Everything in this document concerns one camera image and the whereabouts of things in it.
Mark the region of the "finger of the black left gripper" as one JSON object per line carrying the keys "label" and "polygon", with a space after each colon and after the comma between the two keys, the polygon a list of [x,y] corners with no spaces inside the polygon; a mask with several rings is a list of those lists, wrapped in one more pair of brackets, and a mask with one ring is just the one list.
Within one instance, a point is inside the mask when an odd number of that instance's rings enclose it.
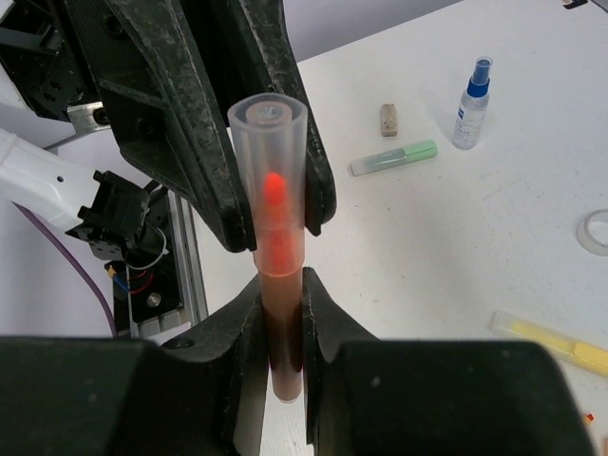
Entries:
{"label": "finger of the black left gripper", "polygon": [[226,122],[179,1],[66,1],[122,156],[190,202],[229,252],[254,248]]}
{"label": "finger of the black left gripper", "polygon": [[281,1],[229,1],[235,20],[235,53],[243,88],[241,99],[256,94],[282,94],[308,108],[305,223],[318,237],[337,209],[333,171],[306,93],[286,29]]}

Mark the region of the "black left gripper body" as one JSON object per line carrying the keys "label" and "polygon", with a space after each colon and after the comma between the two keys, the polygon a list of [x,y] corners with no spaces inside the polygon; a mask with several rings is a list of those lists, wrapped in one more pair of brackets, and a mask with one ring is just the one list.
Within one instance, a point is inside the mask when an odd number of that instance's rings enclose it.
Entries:
{"label": "black left gripper body", "polygon": [[70,123],[86,113],[95,124],[109,119],[62,23],[58,1],[1,3],[1,68],[27,108],[37,116]]}

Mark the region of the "clear brown pen cap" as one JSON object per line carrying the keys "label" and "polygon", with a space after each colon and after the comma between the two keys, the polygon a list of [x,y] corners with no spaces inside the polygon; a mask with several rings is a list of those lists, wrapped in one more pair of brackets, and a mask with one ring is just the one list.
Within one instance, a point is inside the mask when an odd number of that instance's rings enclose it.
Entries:
{"label": "clear brown pen cap", "polygon": [[250,205],[257,269],[287,276],[304,261],[308,108],[281,94],[257,94],[228,111],[239,176]]}

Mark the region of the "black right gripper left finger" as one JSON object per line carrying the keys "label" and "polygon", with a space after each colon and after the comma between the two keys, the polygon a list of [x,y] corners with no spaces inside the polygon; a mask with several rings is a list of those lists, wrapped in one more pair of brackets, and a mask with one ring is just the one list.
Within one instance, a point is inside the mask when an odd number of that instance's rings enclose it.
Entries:
{"label": "black right gripper left finger", "polygon": [[5,337],[5,455],[256,455],[264,416],[260,284],[162,345]]}

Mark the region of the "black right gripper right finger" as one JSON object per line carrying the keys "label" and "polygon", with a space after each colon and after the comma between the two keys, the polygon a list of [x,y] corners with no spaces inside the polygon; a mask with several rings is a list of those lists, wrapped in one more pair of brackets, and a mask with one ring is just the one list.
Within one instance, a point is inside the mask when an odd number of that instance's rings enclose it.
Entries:
{"label": "black right gripper right finger", "polygon": [[382,340],[304,278],[306,438],[317,455],[591,455],[552,355],[517,340]]}

